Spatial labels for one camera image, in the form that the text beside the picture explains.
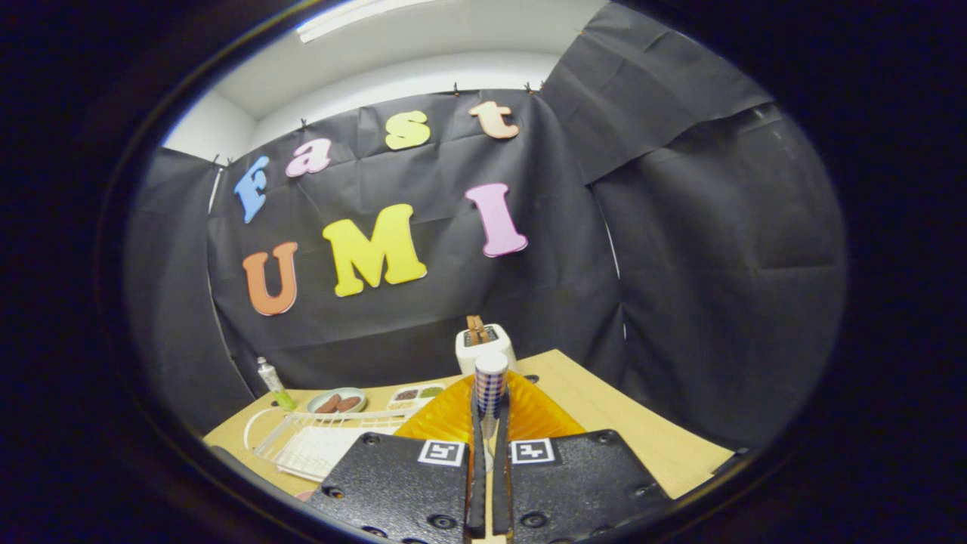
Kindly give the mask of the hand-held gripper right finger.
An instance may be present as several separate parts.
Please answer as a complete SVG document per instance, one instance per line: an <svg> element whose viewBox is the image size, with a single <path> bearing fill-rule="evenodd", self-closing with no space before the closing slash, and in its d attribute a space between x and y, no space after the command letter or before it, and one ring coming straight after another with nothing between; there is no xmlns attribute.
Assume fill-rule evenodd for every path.
<svg viewBox="0 0 967 544"><path fill-rule="evenodd" d="M508 542L576 543L670 507L618 431L585 431L524 376L508 376L499 414L491 523Z"/></svg>

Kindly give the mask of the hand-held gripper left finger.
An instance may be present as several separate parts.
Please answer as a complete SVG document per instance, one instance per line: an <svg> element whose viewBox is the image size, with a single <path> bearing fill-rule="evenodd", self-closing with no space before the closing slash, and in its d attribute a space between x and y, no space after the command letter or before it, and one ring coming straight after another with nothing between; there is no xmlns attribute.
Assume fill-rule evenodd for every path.
<svg viewBox="0 0 967 544"><path fill-rule="evenodd" d="M486 536L486 447L470 376L446 387L396 434L366 431L310 507L403 543L470 543Z"/></svg>

